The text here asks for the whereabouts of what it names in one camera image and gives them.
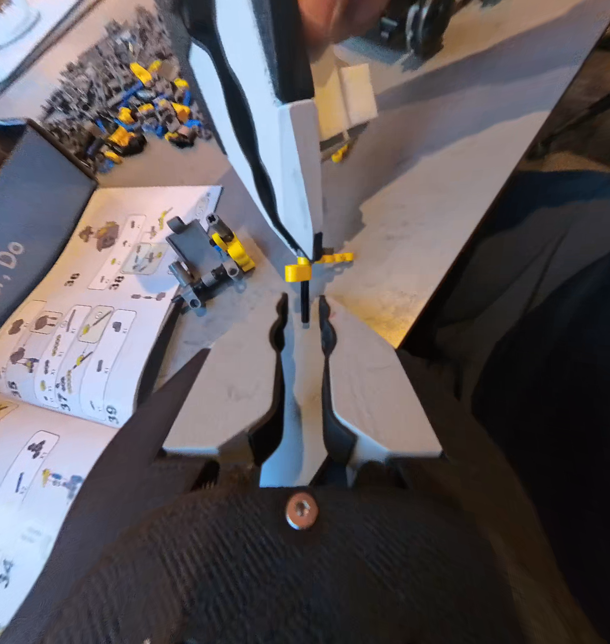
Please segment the open instruction booklet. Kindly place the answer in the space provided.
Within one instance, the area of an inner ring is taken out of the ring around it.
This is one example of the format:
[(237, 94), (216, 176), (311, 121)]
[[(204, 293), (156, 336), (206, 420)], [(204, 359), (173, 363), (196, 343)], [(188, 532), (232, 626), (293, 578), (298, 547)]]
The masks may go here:
[(169, 221), (203, 221), (222, 191), (96, 190), (49, 273), (0, 329), (0, 637), (134, 412), (178, 292)]

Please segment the pile of small building bricks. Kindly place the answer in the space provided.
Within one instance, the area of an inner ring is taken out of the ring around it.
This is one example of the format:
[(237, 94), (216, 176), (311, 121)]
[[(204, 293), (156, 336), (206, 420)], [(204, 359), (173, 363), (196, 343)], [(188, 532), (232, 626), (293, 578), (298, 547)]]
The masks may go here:
[(39, 124), (95, 174), (143, 153), (149, 139), (188, 149), (212, 138), (161, 17), (143, 6), (110, 20), (67, 65)]

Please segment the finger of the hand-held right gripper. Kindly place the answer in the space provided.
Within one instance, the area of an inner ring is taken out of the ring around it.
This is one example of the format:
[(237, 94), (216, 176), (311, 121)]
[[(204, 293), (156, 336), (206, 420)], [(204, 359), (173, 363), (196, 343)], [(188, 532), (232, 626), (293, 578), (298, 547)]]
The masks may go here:
[(310, 258), (322, 247), (322, 180), (313, 101), (277, 96), (270, 34), (271, 1), (214, 1), (213, 64), (228, 72), (246, 99), (262, 163), (276, 192), (279, 218)]
[(228, 72), (221, 79), (212, 59), (189, 59), (188, 65), (220, 147), (247, 193), (283, 243), (294, 254), (305, 255), (304, 249), (279, 218), (276, 192), (261, 160), (249, 106), (236, 80)]

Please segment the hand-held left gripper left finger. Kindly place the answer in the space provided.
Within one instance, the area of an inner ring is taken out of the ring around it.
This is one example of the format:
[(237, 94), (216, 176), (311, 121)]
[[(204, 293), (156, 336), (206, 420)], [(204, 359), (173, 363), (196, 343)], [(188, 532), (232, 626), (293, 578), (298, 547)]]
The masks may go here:
[(273, 294), (209, 349), (165, 439), (165, 451), (215, 460), (266, 460), (283, 438), (281, 352), (287, 294)]

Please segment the white tray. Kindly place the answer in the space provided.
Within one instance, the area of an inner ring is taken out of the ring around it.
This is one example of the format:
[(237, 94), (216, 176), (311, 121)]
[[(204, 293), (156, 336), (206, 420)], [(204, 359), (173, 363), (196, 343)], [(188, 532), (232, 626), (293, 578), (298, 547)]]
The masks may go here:
[(10, 78), (78, 4), (79, 1), (0, 1), (0, 83)]

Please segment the person's right hand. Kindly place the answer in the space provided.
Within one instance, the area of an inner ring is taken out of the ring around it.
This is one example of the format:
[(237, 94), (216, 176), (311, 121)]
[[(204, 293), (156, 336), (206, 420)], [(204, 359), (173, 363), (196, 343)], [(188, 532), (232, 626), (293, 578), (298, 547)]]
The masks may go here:
[(310, 45), (339, 43), (361, 36), (380, 18), (389, 1), (298, 1)]

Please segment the grey desk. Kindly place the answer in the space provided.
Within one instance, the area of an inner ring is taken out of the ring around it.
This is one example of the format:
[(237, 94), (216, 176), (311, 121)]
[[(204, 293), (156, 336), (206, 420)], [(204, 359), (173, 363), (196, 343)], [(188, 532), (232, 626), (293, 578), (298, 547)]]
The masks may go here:
[[(336, 55), (368, 62), (379, 116), (346, 160), (323, 165), (325, 241), (354, 252), (325, 291), (398, 347), (610, 23), (610, 1), (477, 1), (451, 21), (443, 49), (419, 67), (354, 40)], [(253, 251), (245, 291), (227, 288), (207, 313), (179, 318), (161, 382), (271, 292), (290, 291), (286, 326), (285, 434), (261, 473), (263, 486), (313, 478), (325, 456), (320, 423), (318, 300), (309, 328), (298, 289), (283, 281), (289, 254), (213, 142), (179, 151), (154, 140), (104, 175), (105, 187), (220, 184), (222, 217)]]

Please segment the black office chair base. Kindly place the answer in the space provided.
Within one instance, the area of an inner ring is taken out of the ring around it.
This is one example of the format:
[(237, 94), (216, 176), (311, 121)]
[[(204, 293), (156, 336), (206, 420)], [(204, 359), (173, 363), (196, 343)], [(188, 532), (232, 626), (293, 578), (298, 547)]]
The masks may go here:
[(564, 124), (559, 125), (556, 129), (550, 132), (545, 137), (535, 141), (532, 147), (528, 149), (526, 157), (528, 160), (539, 160), (550, 153), (551, 148), (555, 141), (562, 135), (565, 135), (579, 126), (586, 124), (592, 119), (608, 112), (610, 110), (610, 92), (603, 96), (598, 101), (593, 102), (588, 107), (584, 108), (578, 115), (569, 119)]

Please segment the grey cardboard box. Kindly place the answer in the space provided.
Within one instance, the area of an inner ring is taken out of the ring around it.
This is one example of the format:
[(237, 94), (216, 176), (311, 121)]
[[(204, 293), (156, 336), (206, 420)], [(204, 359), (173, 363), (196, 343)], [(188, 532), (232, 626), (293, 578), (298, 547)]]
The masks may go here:
[(0, 120), (0, 329), (51, 270), (97, 186), (40, 125)]

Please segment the black axle with yellow connector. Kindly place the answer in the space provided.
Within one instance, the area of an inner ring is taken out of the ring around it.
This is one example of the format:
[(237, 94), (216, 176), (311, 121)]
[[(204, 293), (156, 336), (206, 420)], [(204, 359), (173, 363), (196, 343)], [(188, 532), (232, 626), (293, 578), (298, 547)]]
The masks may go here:
[(310, 323), (311, 298), (309, 282), (312, 276), (312, 258), (314, 260), (316, 259), (318, 237), (319, 235), (314, 236), (313, 255), (310, 258), (306, 256), (304, 251), (297, 251), (296, 263), (285, 266), (285, 281), (287, 283), (298, 283), (300, 285), (301, 322), (303, 325)]

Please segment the yellow and black brick vehicle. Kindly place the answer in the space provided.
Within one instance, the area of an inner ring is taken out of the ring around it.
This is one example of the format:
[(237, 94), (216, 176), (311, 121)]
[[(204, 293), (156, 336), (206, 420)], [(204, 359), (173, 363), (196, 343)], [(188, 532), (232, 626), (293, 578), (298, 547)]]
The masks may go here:
[(440, 50), (455, 7), (455, 1), (389, 1), (376, 27), (378, 40), (428, 59)]

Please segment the grey and yellow brick assembly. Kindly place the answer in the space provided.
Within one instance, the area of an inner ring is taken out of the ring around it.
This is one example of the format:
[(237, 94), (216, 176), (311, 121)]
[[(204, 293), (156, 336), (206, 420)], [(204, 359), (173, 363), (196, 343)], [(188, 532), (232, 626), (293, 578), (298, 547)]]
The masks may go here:
[(241, 281), (255, 269), (255, 262), (236, 233), (217, 214), (206, 216), (206, 229), (199, 220), (184, 222), (173, 217), (166, 241), (177, 255), (169, 265), (179, 288), (173, 302), (183, 301), (198, 312), (215, 289), (228, 281)]

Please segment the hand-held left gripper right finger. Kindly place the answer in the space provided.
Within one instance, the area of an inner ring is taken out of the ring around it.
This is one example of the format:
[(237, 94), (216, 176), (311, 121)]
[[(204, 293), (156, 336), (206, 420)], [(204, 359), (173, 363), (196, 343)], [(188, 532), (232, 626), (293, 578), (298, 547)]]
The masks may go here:
[(333, 298), (320, 296), (318, 318), (328, 459), (352, 470), (438, 459), (443, 447), (392, 345)]

